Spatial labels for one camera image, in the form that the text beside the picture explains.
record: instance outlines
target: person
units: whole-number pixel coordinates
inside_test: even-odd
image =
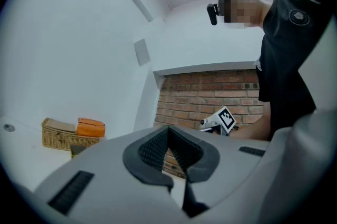
[[[232,138],[271,140],[275,131],[292,126],[315,104],[299,67],[322,35],[331,14],[318,0],[219,0],[225,23],[258,26],[265,35],[255,62],[263,115],[255,123],[233,131]]]

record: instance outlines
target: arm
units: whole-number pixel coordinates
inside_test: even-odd
[[[255,123],[238,131],[231,132],[230,137],[235,139],[267,140],[270,135],[270,102],[263,105],[263,115]]]

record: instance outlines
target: brick wall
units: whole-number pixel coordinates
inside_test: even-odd
[[[154,125],[173,124],[199,129],[200,120],[227,106],[236,125],[255,122],[263,112],[255,70],[169,75],[163,82]],[[168,152],[163,170],[184,177]]]

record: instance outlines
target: orange cloth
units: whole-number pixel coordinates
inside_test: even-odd
[[[78,118],[76,134],[89,137],[104,137],[105,124],[86,118]]]

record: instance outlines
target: black shirt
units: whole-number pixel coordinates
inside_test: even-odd
[[[274,0],[267,13],[261,48],[259,100],[270,101],[270,139],[277,129],[292,126],[315,109],[311,95],[298,73],[312,52],[329,15],[315,0]]]

